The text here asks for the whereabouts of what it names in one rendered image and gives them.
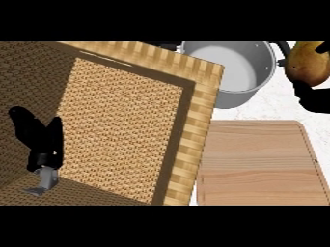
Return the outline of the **yellow-brown pear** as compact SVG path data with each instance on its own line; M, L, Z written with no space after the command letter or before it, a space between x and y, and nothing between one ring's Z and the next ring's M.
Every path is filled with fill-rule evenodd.
M330 76L328 53L317 53L321 41L297 41L286 57L284 74L290 81L302 81L311 87Z

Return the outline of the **silver metal pot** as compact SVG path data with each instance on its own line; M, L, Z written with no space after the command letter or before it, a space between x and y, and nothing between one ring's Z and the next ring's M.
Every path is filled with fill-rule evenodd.
M275 67L284 66L286 41L185 41L185 55L224 66L215 107L238 107L268 83Z

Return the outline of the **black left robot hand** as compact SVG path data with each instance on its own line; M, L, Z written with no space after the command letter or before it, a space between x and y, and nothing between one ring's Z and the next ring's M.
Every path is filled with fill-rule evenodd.
M48 125L44 125L20 106L8 110L8 115L17 139L29 148L26 170L35 172L42 167L57 170L63 160L61 118L52 117Z

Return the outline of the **wooden cutting board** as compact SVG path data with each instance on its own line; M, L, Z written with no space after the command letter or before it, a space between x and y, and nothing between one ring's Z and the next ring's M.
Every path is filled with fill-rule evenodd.
M299 122L210 122L196 201L203 206L330 206L330 189Z

